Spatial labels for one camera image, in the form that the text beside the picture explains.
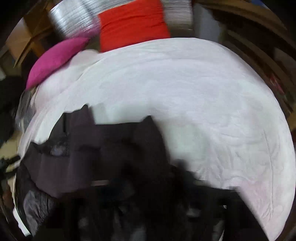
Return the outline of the red cushion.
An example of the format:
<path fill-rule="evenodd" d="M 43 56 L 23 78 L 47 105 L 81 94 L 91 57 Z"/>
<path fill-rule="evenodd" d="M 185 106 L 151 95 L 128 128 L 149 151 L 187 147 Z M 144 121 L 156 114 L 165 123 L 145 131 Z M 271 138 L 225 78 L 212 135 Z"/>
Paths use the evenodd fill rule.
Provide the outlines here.
<path fill-rule="evenodd" d="M 100 13 L 98 18 L 101 52 L 171 37 L 159 0 L 132 1 Z"/>

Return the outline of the white bed blanket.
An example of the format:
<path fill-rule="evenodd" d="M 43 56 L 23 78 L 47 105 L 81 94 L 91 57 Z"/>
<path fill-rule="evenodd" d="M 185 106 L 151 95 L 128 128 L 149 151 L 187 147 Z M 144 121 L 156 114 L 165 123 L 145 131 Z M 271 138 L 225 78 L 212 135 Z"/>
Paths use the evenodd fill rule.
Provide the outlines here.
<path fill-rule="evenodd" d="M 268 239 L 280 236 L 295 196 L 292 136 L 273 92 L 231 50 L 170 38 L 81 51 L 38 87 L 18 152 L 47 140 L 62 113 L 85 104 L 96 123 L 151 115 L 173 159 L 212 186 L 237 187 Z"/>

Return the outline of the silver foil insulation board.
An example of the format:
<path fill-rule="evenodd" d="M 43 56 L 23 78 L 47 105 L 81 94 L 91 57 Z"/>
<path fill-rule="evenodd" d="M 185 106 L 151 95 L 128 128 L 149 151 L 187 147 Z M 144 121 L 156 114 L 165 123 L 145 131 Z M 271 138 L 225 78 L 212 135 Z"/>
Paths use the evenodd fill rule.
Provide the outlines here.
<path fill-rule="evenodd" d="M 49 19 L 63 39 L 93 38 L 107 30 L 128 27 L 145 32 L 145 25 L 164 21 L 171 37 L 194 35 L 191 1 L 61 1 Z"/>

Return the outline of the magenta pillow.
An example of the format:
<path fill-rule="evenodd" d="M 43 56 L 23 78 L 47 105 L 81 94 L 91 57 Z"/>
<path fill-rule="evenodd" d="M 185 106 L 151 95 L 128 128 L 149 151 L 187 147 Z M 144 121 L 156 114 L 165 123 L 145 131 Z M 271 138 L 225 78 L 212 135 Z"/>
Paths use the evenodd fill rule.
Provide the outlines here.
<path fill-rule="evenodd" d="M 26 90 L 29 90 L 64 66 L 74 55 L 82 51 L 90 39 L 85 37 L 63 40 L 46 51 L 30 70 Z"/>

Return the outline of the pile of black coats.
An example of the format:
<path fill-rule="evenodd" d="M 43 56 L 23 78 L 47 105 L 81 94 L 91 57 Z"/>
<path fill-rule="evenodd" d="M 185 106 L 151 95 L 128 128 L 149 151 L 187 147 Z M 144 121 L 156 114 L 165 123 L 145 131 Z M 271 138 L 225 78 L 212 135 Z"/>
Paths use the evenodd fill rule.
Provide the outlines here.
<path fill-rule="evenodd" d="M 1 80 L 1 147 L 14 133 L 15 111 L 26 84 L 20 76 Z"/>

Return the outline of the wooden side table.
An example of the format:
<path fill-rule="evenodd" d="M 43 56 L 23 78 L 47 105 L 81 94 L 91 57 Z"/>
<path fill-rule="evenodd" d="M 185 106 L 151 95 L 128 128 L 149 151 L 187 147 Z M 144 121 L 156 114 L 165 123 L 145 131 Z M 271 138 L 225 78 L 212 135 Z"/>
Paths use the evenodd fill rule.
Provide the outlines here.
<path fill-rule="evenodd" d="M 259 74 L 285 117 L 295 114 L 295 38 L 277 15 L 251 1 L 192 1 L 195 4 L 224 27 L 221 44 Z"/>

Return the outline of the grey folded garment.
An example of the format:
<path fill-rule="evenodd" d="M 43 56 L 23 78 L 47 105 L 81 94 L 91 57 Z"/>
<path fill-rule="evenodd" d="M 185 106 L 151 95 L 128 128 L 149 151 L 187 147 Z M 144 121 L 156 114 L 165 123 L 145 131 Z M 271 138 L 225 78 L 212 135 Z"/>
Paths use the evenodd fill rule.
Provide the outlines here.
<path fill-rule="evenodd" d="M 15 125 L 22 133 L 26 131 L 36 112 L 35 106 L 31 104 L 32 97 L 33 93 L 31 91 L 24 91 L 16 110 Z"/>

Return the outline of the brown wooden pillar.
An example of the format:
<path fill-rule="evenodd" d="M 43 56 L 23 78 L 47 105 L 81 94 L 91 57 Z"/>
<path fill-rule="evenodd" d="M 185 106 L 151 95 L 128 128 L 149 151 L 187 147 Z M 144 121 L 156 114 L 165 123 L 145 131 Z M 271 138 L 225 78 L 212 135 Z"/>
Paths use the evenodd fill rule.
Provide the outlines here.
<path fill-rule="evenodd" d="M 30 51 L 41 57 L 45 52 L 43 39 L 54 32 L 49 12 L 54 7 L 52 1 L 37 2 L 16 24 L 6 46 L 15 60 L 15 67 L 21 66 Z"/>

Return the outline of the black quilted jacket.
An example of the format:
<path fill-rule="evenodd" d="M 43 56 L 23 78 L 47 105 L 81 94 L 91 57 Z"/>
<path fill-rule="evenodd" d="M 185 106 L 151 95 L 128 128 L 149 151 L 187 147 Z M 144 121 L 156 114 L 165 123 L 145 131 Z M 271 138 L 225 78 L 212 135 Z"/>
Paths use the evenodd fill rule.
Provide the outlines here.
<path fill-rule="evenodd" d="M 16 204 L 34 240 L 246 240 L 251 216 L 235 191 L 170 164 L 150 116 L 96 125 L 88 106 L 29 145 Z"/>

